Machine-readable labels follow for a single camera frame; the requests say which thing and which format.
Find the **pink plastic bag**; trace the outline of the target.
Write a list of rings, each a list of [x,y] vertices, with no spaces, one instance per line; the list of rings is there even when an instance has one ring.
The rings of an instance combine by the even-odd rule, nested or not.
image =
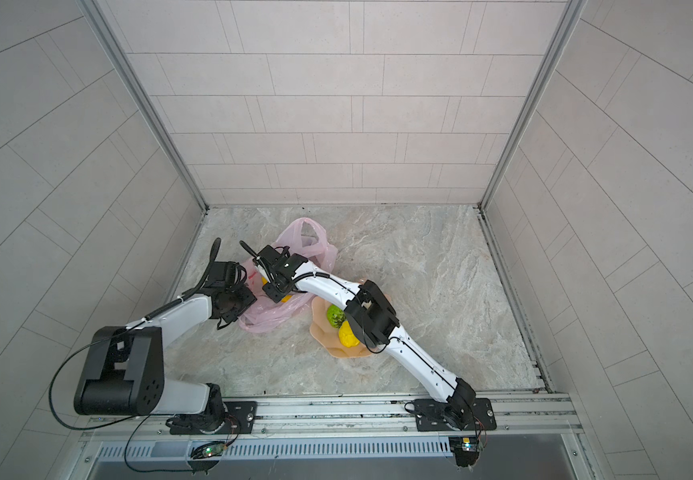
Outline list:
[[[266,333],[278,328],[308,306],[312,298],[320,295],[322,288],[336,288],[326,280],[326,276],[334,269],[338,248],[328,241],[326,230],[318,222],[307,217],[298,218],[270,245],[288,246],[290,252],[308,258],[308,262],[296,271],[296,289],[290,293],[290,300],[274,303],[262,291],[262,279],[266,276],[258,268],[258,254],[266,246],[256,251],[246,242],[240,243],[250,254],[250,259],[242,265],[248,270],[246,285],[256,296],[256,303],[240,316],[238,323],[242,329],[250,333]]]

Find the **pink scalloped plate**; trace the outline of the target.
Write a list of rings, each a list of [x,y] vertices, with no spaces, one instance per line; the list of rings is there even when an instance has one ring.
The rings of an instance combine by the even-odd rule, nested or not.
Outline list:
[[[340,343],[338,330],[333,328],[326,318],[328,307],[330,302],[322,298],[314,297],[312,300],[312,324],[310,324],[312,337],[334,358],[352,359],[370,356],[371,353],[362,344],[347,348]]]

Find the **bumpy light green fruit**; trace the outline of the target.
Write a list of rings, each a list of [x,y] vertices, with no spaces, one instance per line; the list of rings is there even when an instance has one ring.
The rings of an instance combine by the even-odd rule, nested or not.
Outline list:
[[[328,320],[328,324],[330,324],[332,328],[340,329],[342,324],[346,322],[346,314],[344,314],[338,306],[330,305],[328,309],[326,309],[326,320]]]

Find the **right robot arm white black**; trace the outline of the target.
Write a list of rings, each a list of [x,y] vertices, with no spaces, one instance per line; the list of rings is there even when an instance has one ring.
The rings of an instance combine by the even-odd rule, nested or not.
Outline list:
[[[443,368],[411,338],[377,284],[339,278],[287,247],[266,245],[255,252],[244,241],[240,241],[240,246],[266,278],[264,292],[271,300],[278,302],[288,294],[310,293],[338,306],[346,314],[356,339],[370,353],[388,353],[442,405],[441,417],[448,426],[457,430],[484,428],[474,414],[474,389]]]

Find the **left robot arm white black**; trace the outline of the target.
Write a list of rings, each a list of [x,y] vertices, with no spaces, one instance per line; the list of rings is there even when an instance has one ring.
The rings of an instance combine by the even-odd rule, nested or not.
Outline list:
[[[220,386],[166,377],[164,351],[202,324],[224,329],[238,321],[256,296],[238,262],[218,260],[214,240],[196,286],[126,326],[104,327],[88,345],[74,394],[74,410],[87,416],[161,415],[172,435],[252,431],[252,402],[224,402]]]

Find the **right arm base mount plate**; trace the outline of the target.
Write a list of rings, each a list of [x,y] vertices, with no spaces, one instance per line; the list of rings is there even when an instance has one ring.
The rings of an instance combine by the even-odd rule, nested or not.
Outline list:
[[[467,407],[458,408],[430,398],[404,404],[419,432],[493,431],[497,429],[494,410],[487,398],[475,398]]]

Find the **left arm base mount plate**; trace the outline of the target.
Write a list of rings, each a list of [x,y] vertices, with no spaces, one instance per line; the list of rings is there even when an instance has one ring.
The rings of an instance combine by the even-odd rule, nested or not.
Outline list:
[[[208,406],[204,414],[180,414],[166,420],[172,435],[240,435],[252,433],[258,404],[255,401],[228,401],[217,408]]]

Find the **yellow fake lemon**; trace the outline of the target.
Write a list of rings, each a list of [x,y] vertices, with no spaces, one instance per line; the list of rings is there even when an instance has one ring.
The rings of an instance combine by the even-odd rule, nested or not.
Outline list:
[[[346,320],[342,322],[340,329],[338,329],[338,340],[340,340],[340,344],[345,348],[354,348],[360,344],[360,341],[357,339]]]

